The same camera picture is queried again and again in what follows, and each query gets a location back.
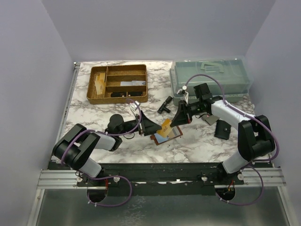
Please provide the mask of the blue credit card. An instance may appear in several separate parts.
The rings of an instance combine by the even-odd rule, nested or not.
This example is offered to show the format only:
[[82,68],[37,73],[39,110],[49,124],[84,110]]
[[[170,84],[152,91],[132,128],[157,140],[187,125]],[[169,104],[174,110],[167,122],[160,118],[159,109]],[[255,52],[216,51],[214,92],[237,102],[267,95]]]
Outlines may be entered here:
[[154,134],[158,144],[164,143],[169,140],[169,137],[162,137],[160,134]]

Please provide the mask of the brown leather card holder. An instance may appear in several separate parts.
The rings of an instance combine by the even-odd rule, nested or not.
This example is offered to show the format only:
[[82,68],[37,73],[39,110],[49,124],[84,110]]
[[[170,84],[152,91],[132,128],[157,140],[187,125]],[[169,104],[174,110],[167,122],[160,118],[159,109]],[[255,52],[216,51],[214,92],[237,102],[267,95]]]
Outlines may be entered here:
[[[168,137],[169,137],[169,140],[168,140],[168,141],[170,141],[170,140],[172,140],[172,139],[176,139],[176,138],[178,138],[178,137],[181,137],[182,135],[183,135],[183,133],[182,133],[182,131],[180,130],[180,128],[179,128],[178,126],[177,126],[177,127],[172,127],[171,132],[168,134]],[[154,143],[155,143],[156,145],[161,145],[161,144],[163,144],[163,143],[161,143],[161,144],[158,144],[158,143],[157,143],[154,134],[150,136],[150,139],[151,139],[152,141],[154,141]]]

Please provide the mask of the tan credit card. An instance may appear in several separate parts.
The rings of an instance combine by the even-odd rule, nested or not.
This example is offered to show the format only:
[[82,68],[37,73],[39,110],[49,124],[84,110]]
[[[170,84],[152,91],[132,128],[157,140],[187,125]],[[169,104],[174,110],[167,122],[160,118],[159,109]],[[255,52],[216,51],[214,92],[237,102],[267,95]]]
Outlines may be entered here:
[[161,129],[157,131],[157,134],[160,136],[166,138],[168,134],[171,132],[172,128],[170,126],[172,120],[171,119],[166,119],[163,124],[161,125]]

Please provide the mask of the gold card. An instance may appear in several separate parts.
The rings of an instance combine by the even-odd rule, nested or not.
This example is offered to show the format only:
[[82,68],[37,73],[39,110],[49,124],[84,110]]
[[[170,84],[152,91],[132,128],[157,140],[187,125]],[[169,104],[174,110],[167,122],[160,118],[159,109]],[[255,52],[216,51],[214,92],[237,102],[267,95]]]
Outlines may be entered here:
[[95,89],[97,95],[103,95],[105,90],[106,73],[98,73],[95,77]]

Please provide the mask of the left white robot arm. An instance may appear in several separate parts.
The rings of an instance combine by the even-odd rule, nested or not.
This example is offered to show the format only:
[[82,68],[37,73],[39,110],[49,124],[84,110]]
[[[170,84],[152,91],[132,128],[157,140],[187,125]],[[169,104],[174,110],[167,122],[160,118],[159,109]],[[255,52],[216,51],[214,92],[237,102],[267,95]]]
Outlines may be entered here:
[[122,143],[122,136],[138,132],[148,136],[155,134],[162,127],[148,119],[144,113],[134,120],[124,121],[120,114],[110,117],[105,133],[97,133],[81,124],[73,126],[54,146],[52,154],[63,165],[88,175],[89,182],[99,186],[104,182],[102,167],[90,155],[94,149],[113,152]]

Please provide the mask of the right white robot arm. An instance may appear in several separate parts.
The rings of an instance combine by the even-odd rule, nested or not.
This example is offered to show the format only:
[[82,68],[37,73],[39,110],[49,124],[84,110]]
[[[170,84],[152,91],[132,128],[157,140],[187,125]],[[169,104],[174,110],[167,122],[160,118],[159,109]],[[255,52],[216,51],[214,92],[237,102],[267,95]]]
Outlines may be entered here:
[[194,115],[208,113],[228,123],[238,131],[238,150],[217,166],[216,178],[223,185],[233,180],[251,161],[275,150],[275,141],[270,134],[270,124],[266,116],[239,113],[221,96],[214,97],[206,83],[194,87],[197,102],[188,104],[185,100],[178,103],[178,110],[172,119],[171,127],[189,124]]

